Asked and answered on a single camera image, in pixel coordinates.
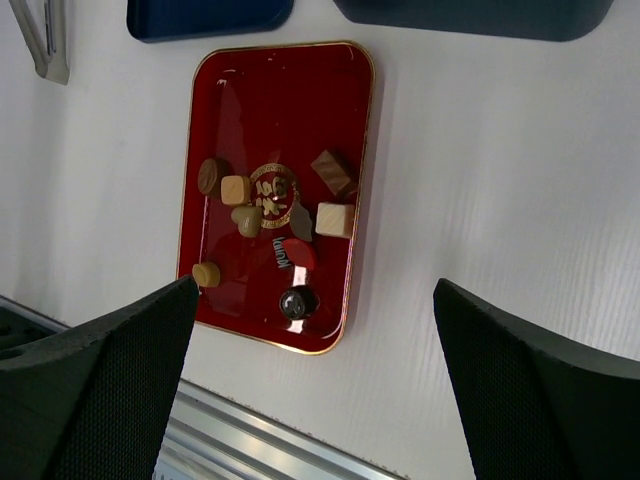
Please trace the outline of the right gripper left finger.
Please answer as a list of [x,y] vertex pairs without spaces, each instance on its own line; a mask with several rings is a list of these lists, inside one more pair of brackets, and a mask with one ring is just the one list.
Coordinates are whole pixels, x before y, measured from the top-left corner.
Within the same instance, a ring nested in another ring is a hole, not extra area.
[[198,299],[185,276],[66,328],[2,298],[2,478],[151,478]]

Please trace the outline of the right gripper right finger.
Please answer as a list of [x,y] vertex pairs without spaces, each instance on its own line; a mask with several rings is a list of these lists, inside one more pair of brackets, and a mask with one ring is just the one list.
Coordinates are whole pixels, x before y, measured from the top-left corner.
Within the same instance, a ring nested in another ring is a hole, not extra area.
[[434,315],[478,479],[636,479],[639,364],[441,279]]

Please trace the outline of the metal serving tongs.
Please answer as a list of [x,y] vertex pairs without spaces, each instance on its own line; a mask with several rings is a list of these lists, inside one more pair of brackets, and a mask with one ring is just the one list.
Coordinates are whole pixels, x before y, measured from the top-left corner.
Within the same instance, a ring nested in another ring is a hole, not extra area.
[[9,0],[9,4],[33,59],[36,74],[59,85],[67,85],[70,68],[67,59],[65,2],[63,0],[43,2],[44,37],[41,37],[26,1]]

